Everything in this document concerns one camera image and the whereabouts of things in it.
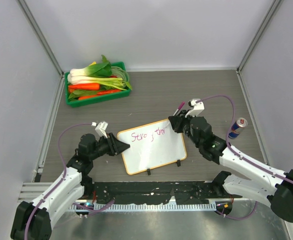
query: can top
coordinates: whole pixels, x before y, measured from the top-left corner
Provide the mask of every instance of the can top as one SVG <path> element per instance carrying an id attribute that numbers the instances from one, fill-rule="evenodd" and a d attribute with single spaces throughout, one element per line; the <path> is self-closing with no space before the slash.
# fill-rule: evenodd
<path id="1" fill-rule="evenodd" d="M 248 125 L 248 121 L 243 118 L 243 117 L 240 117 L 236 120 L 236 124 L 240 127 L 240 128 L 245 128 L 247 125 Z"/>

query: robotic arm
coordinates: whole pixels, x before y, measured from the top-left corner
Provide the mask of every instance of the robotic arm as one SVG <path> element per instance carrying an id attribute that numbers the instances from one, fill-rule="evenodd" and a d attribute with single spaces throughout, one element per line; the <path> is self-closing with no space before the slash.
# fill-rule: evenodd
<path id="1" fill-rule="evenodd" d="M 77 199 L 83 195 L 88 196 L 93 192 L 94 184 L 88 176 L 93 168 L 93 160 L 105 154 L 115 156 L 130 147 L 129 144 L 119 141 L 112 133 L 106 133 L 108 123 L 99 123 L 95 130 L 99 134 L 99 141 L 93 134 L 85 134 L 81 137 L 74 156 L 66 165 L 66 175 L 61 184 L 56 184 L 64 174 L 40 196 L 32 202 L 21 202 L 16 209 L 11 238 L 24 240 L 26 223 L 35 206 L 43 200 L 43 197 L 52 192 L 49 197 L 36 210 L 28 230 L 28 240 L 48 240 L 52 229 L 65 211 Z"/>
<path id="2" fill-rule="evenodd" d="M 277 177 L 293 181 L 293 169 L 289 173 L 284 172 L 263 164 L 234 146 L 228 147 L 224 139 L 213 134 L 206 119 L 198 116 L 204 110 L 204 104 L 199 99 L 192 99 L 189 106 L 191 109 L 168 117 L 173 130 L 184 133 L 205 159 L 234 169 L 251 179 L 222 171 L 213 181 L 215 191 L 256 200 L 270 207 L 280 218 L 293 223 L 293 184 Z"/>

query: red handwriting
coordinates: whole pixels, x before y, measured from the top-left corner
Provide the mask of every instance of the red handwriting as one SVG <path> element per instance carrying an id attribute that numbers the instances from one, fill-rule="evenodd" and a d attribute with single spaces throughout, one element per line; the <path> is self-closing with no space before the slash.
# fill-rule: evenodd
<path id="1" fill-rule="evenodd" d="M 164 135 L 166 132 L 166 130 L 164 128 L 160 129 L 159 127 L 157 128 L 157 130 L 155 130 L 154 132 L 152 133 L 136 133 L 136 132 L 133 132 L 131 134 L 131 137 L 133 138 L 131 140 L 131 142 L 135 142 L 135 141 L 141 141 L 141 140 L 144 140 L 144 139 L 147 139 L 147 138 L 150 138 L 151 139 L 151 143 L 154 141 L 155 137 L 154 137 L 154 133 L 156 133 L 157 135 Z"/>

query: whiteboard stand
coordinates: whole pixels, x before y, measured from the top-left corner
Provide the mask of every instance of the whiteboard stand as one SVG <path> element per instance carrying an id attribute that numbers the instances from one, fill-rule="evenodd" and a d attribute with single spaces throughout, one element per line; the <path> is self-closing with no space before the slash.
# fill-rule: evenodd
<path id="1" fill-rule="evenodd" d="M 187 151 L 181 133 L 173 131 L 168 119 L 121 131 L 117 138 L 130 144 L 122 153 L 127 174 L 147 172 L 186 159 Z"/>

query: marker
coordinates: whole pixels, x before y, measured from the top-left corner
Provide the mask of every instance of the marker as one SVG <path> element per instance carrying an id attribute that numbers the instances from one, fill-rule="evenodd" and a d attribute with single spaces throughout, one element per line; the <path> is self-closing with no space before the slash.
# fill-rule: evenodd
<path id="1" fill-rule="evenodd" d="M 180 106 L 178 106 L 178 108 L 173 113 L 173 116 L 177 115 L 180 112 L 180 110 L 183 108 L 184 104 L 186 104 L 185 101 L 181 102 Z"/>

